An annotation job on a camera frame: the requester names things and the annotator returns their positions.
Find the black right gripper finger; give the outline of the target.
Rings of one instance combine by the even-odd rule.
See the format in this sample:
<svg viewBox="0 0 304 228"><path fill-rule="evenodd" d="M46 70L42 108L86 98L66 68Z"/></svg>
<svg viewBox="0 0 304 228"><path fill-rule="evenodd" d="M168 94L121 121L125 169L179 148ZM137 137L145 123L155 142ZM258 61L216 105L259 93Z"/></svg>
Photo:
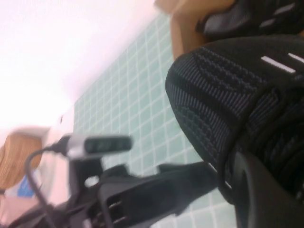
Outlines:
<svg viewBox="0 0 304 228"><path fill-rule="evenodd" d="M302 190L304 157L292 159L280 172L279 182L258 158L237 152L231 187L225 192L234 205L239 228L302 228L304 201L290 192Z"/></svg>

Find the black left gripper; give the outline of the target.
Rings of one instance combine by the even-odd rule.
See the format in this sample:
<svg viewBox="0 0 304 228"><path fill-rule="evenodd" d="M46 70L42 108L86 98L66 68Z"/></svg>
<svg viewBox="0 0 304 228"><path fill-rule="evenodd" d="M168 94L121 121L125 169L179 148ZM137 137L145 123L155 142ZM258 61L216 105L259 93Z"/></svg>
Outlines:
<svg viewBox="0 0 304 228"><path fill-rule="evenodd" d="M156 175L138 177L124 165L105 170L98 191L106 228L149 228L157 215L180 215L216 187L216 172L206 162L164 163Z"/></svg>

